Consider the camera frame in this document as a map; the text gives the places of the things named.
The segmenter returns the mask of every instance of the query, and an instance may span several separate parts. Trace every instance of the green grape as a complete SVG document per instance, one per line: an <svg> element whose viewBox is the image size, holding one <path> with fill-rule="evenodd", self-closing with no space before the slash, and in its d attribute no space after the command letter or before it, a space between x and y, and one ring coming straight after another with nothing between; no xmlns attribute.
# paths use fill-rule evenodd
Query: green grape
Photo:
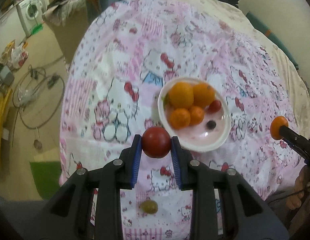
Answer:
<svg viewBox="0 0 310 240"><path fill-rule="evenodd" d="M140 208L147 214L155 214L158 211L158 205L154 200L144 201Z"/></svg>

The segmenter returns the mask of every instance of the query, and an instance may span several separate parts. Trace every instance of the orange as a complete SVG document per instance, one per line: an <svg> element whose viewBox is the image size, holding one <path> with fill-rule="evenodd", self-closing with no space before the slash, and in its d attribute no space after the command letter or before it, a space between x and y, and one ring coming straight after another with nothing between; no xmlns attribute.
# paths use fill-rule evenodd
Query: orange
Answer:
<svg viewBox="0 0 310 240"><path fill-rule="evenodd" d="M186 82L178 82L168 92L169 102L174 108L190 108L194 102L193 88Z"/></svg>
<svg viewBox="0 0 310 240"><path fill-rule="evenodd" d="M200 83L193 86L194 105L201 108L209 106L215 99L215 90L210 85Z"/></svg>
<svg viewBox="0 0 310 240"><path fill-rule="evenodd" d="M188 111L191 114L190 125L200 124L204 119L204 110L199 106L192 106Z"/></svg>
<svg viewBox="0 0 310 240"><path fill-rule="evenodd" d="M280 127L285 125L286 127L289 126L287 119L283 116L276 117L270 127L270 133L274 140L281 140L283 136L280 135Z"/></svg>
<svg viewBox="0 0 310 240"><path fill-rule="evenodd" d="M182 129L190 125L191 114L185 108L175 109L170 117L169 122L174 129Z"/></svg>

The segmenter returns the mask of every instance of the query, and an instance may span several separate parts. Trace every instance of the washing machine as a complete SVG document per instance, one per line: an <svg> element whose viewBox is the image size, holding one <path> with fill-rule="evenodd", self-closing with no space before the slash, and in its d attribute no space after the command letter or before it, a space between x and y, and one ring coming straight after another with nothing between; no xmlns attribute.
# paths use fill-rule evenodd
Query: washing machine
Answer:
<svg viewBox="0 0 310 240"><path fill-rule="evenodd" d="M21 25L29 37L34 27L42 23L42 3L40 0L23 0L17 5Z"/></svg>

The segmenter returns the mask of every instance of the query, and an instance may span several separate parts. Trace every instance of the plastic bag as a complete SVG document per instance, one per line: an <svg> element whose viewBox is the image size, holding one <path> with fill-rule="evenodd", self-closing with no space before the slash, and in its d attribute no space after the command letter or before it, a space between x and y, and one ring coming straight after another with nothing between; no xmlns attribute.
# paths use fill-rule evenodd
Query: plastic bag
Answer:
<svg viewBox="0 0 310 240"><path fill-rule="evenodd" d="M23 49L22 44L12 49L11 60L14 69L21 68L27 58L28 58L28 52Z"/></svg>
<svg viewBox="0 0 310 240"><path fill-rule="evenodd" d="M10 70L13 70L13 63L11 61L11 52L14 49L15 41L11 41L4 49L0 57L0 63L7 65Z"/></svg>
<svg viewBox="0 0 310 240"><path fill-rule="evenodd" d="M34 92L33 89L23 90L21 87L19 87L18 100L21 106L25 106L28 103L34 101L36 97L37 97L37 94Z"/></svg>

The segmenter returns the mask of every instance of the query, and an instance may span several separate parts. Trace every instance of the green mat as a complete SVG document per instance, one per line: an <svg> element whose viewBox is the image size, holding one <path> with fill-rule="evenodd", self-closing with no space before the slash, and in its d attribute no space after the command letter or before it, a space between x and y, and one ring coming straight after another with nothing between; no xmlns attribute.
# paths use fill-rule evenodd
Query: green mat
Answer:
<svg viewBox="0 0 310 240"><path fill-rule="evenodd" d="M60 188L60 162L30 162L37 191L43 199L50 199Z"/></svg>
<svg viewBox="0 0 310 240"><path fill-rule="evenodd" d="M34 35L36 34L37 32L41 31L42 30L42 24L39 24L37 26L35 26L31 32L31 35Z"/></svg>

